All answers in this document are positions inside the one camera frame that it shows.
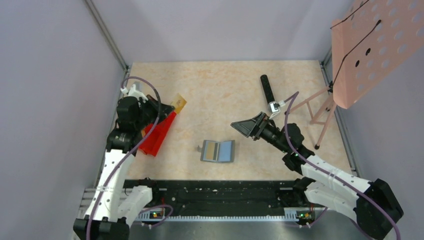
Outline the grey card holder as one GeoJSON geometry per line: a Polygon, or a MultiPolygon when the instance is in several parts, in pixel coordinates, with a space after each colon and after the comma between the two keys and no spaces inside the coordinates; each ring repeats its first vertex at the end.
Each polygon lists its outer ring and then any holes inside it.
{"type": "Polygon", "coordinates": [[[212,141],[204,140],[196,150],[200,153],[200,161],[226,164],[235,160],[235,140],[212,141]]]}

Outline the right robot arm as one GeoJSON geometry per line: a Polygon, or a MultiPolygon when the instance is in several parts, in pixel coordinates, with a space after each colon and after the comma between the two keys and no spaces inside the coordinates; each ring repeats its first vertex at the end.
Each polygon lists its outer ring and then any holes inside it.
{"type": "Polygon", "coordinates": [[[385,239],[391,230],[401,238],[397,223],[404,211],[384,180],[360,178],[329,164],[303,145],[305,138],[297,124],[285,123],[278,128],[264,112],[233,122],[231,127],[246,138],[262,139],[285,153],[282,160],[287,168],[302,175],[294,186],[302,201],[348,217],[374,240],[385,239]]]}

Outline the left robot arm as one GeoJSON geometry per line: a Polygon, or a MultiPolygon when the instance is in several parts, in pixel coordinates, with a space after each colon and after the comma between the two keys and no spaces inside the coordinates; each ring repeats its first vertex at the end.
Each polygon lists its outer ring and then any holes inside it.
{"type": "Polygon", "coordinates": [[[153,130],[175,107],[151,95],[125,96],[117,102],[114,128],[106,140],[103,168],[93,198],[82,218],[76,218],[74,233],[81,240],[127,240],[136,217],[153,199],[152,189],[136,186],[120,201],[130,165],[138,147],[152,138],[153,130]]]}

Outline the gold credit card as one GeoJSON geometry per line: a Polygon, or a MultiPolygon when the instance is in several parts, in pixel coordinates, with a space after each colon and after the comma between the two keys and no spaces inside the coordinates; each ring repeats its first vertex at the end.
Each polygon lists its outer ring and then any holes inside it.
{"type": "Polygon", "coordinates": [[[175,95],[175,97],[170,103],[170,105],[174,107],[174,112],[177,115],[182,111],[186,104],[187,101],[179,93],[175,95]]]}

